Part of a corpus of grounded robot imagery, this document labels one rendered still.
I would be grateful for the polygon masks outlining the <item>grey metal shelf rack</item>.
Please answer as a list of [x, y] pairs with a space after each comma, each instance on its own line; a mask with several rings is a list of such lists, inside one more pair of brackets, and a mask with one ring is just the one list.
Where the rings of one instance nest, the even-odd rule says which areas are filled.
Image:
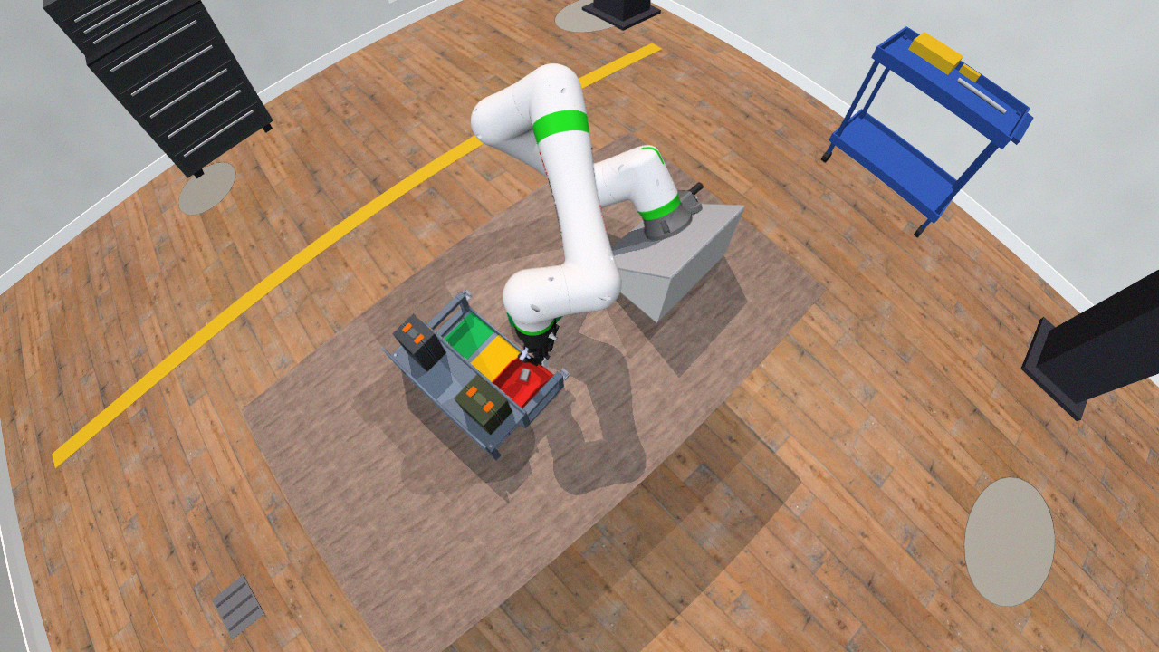
[[[446, 353], [428, 372], [402, 346], [393, 352], [393, 358], [387, 350], [381, 349], [398, 364], [403, 374], [420, 387], [424, 395], [429, 395], [435, 401], [440, 411], [452, 418], [462, 432], [469, 435], [475, 444], [479, 444], [483, 450], [488, 450], [497, 461], [500, 457], [500, 453], [496, 450], [498, 446], [519, 424], [524, 428], [532, 424], [538, 413], [542, 412], [545, 406], [563, 389], [563, 380], [569, 376], [569, 372], [562, 368], [560, 374], [556, 371], [556, 374], [547, 381], [545, 387], [540, 388], [540, 391], [529, 401], [526, 406], [522, 408], [513, 403], [513, 400], [508, 397], [496, 384], [493, 384], [493, 380], [524, 350], [519, 350], [512, 340], [504, 337], [491, 323], [484, 321], [482, 315], [469, 308], [471, 298], [471, 292], [464, 290], [427, 325], [433, 331], [461, 303], [460, 309], [452, 315], [450, 321], [444, 323], [438, 331], [433, 331]], [[455, 403], [455, 395], [476, 374], [508, 400], [512, 411], [491, 435], [484, 432], [484, 428], [480, 427], [474, 418], [471, 418]]]

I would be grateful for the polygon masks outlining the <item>red bin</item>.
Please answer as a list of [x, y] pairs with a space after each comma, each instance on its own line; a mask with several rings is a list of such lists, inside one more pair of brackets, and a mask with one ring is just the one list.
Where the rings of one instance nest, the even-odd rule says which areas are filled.
[[[519, 379], [522, 376], [522, 368], [531, 371], [527, 381]], [[519, 358], [516, 358], [493, 380], [493, 384], [496, 384], [508, 397], [513, 400], [513, 403], [524, 408], [553, 375], [544, 366], [540, 366], [540, 364], [539, 366], [533, 366], [531, 362], [522, 362]]]

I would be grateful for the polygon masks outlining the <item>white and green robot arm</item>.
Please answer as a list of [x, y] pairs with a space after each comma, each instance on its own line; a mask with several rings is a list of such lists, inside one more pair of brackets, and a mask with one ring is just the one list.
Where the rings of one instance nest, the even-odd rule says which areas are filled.
[[504, 308], [527, 345], [557, 340], [561, 315], [602, 312], [618, 299], [621, 278], [603, 207], [632, 202], [649, 240], [680, 234], [704, 208], [694, 196], [704, 183], [677, 190], [656, 146], [637, 146], [593, 164], [582, 85], [561, 63], [545, 63], [479, 101], [471, 127], [481, 142], [519, 159], [551, 183], [566, 263], [519, 271], [503, 290]]

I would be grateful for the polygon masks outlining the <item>black tool case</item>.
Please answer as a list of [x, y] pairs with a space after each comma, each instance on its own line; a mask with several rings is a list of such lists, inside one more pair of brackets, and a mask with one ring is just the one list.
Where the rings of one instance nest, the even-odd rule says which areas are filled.
[[393, 331], [400, 345], [408, 351], [409, 356], [427, 372], [445, 356], [446, 351], [440, 345], [440, 340], [425, 323], [411, 314], [400, 329]]

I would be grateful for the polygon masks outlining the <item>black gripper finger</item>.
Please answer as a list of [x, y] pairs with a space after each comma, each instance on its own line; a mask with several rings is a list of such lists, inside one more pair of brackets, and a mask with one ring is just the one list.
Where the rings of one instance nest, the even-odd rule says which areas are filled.
[[[557, 331], [557, 328], [559, 328], [559, 325], [556, 323], [556, 331]], [[551, 343], [548, 343], [548, 345], [546, 347], [542, 347], [544, 349], [542, 354], [544, 354], [544, 358], [546, 360], [546, 367], [547, 368], [548, 368], [548, 359], [551, 358], [551, 356], [548, 356], [548, 351], [551, 352], [553, 350], [553, 345], [554, 345], [554, 340], [551, 340]]]
[[540, 364], [540, 366], [544, 366], [545, 369], [547, 369], [547, 367], [546, 367], [546, 360], [544, 358], [542, 351], [544, 351], [544, 349], [541, 347], [541, 350], [537, 350], [537, 352], [533, 352], [532, 353], [532, 356], [534, 356], [534, 358], [533, 358], [532, 356], [529, 354], [527, 347], [525, 347], [525, 350], [523, 352], [519, 352], [519, 354], [517, 356], [517, 358], [519, 358], [519, 360], [524, 360], [524, 362], [532, 362], [533, 366], [539, 366], [539, 364]]

